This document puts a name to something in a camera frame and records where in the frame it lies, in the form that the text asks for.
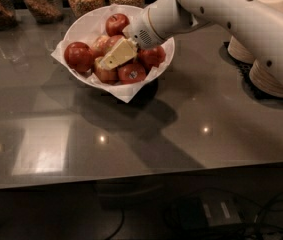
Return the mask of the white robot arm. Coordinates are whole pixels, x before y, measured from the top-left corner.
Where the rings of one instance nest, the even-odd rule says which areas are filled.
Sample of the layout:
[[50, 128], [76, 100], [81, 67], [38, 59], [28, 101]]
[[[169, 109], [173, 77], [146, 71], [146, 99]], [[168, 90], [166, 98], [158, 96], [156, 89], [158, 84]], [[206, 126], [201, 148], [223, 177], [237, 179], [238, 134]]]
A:
[[226, 29], [283, 85], [283, 13], [258, 0], [157, 0], [123, 34], [150, 49], [209, 23]]

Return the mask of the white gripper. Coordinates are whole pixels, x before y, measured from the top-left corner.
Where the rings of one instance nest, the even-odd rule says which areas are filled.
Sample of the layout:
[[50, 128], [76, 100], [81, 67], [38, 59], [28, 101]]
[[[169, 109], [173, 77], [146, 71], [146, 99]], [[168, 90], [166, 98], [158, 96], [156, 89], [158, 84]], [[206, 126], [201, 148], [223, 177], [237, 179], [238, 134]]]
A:
[[112, 70], [137, 56], [137, 44], [141, 49], [151, 49], [157, 45], [157, 37], [150, 26], [146, 9], [128, 6], [124, 13], [129, 25], [123, 29], [126, 38], [119, 39], [100, 61], [105, 70]]

